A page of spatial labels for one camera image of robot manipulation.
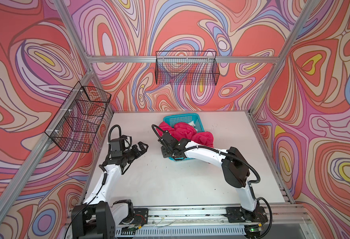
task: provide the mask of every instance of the red cloth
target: red cloth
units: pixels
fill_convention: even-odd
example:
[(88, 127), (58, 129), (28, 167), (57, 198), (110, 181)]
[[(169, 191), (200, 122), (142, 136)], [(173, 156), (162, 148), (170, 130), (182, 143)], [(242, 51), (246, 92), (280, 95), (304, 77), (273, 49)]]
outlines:
[[(182, 138), (187, 138), (200, 145), (214, 147), (214, 137), (211, 134), (211, 132), (197, 133), (196, 129), (187, 123), (180, 122), (175, 124), (174, 127), (172, 128), (166, 122), (161, 122), (159, 124), (159, 127), (164, 131), (168, 130), (168, 132), (177, 141), (181, 140)], [(158, 129), (157, 129), (157, 132), (159, 133), (160, 136), (163, 135), (163, 133)]]

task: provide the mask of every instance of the black wire basket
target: black wire basket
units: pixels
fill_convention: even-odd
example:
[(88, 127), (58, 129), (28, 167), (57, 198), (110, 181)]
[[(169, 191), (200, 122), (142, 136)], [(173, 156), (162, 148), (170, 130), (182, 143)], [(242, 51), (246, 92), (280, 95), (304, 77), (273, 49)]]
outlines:
[(50, 138), (62, 151), (90, 152), (111, 94), (94, 86), (81, 86)]
[(216, 51), (157, 51), (156, 84), (216, 85)]

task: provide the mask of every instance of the colorful wallpaper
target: colorful wallpaper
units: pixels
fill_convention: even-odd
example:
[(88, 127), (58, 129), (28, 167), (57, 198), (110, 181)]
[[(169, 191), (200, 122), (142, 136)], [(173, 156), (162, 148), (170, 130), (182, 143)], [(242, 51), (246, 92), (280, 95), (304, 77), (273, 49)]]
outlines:
[(110, 70), (94, 65), (115, 111), (247, 110), (271, 66), (220, 64), (217, 85), (203, 86), (157, 85), (155, 63), (118, 63)]
[(72, 49), (49, 1), (0, 1), (0, 195), (84, 74)]
[(89, 55), (215, 49), (222, 56), (278, 55), (301, 0), (79, 0), (68, 9)]
[(0, 239), (63, 238), (109, 121), (106, 113), (89, 153), (63, 152), (52, 145), (0, 225)]
[(350, 239), (350, 0), (322, 0), (254, 114), (322, 238)]

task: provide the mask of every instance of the white table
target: white table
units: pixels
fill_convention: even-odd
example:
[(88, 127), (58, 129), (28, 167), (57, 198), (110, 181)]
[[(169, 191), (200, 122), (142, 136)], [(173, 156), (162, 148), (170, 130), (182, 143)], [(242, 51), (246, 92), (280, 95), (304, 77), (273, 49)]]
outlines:
[[(149, 145), (148, 151), (135, 160), (113, 189), (109, 204), (117, 200), (131, 199), (134, 206), (222, 205), (240, 203), (235, 189), (224, 180), (221, 168), (200, 160), (174, 162), (163, 158), (158, 138), (151, 129), (159, 125), (166, 112), (115, 113), (110, 127), (119, 124), (122, 135), (132, 136), (132, 143), (139, 141)], [(199, 112), (204, 130), (214, 136), (214, 147), (239, 149), (261, 177), (253, 184), (256, 197), (264, 197), (269, 203), (283, 203), (284, 198), (269, 168), (257, 138), (245, 112)], [(117, 138), (114, 129), (112, 138)], [(107, 140), (102, 147), (97, 165), (107, 155)], [(102, 170), (97, 166), (91, 178), (88, 193), (95, 187)]]

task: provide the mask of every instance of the teal plastic basket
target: teal plastic basket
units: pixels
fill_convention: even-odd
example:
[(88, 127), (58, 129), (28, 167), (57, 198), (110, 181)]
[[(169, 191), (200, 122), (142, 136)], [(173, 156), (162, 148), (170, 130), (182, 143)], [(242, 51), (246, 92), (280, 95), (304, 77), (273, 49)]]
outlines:
[[(163, 118), (163, 121), (166, 122), (169, 126), (174, 127), (175, 124), (179, 122), (185, 122), (189, 123), (193, 121), (195, 123), (195, 129), (197, 129), (197, 132), (204, 132), (203, 125), (201, 123), (200, 117), (196, 113), (191, 114), (177, 114), (173, 116), (166, 116)], [(193, 158), (185, 158), (183, 160), (174, 160), (172, 157), (169, 157), (170, 160), (173, 160), (175, 162), (180, 162), (184, 160), (192, 160)]]

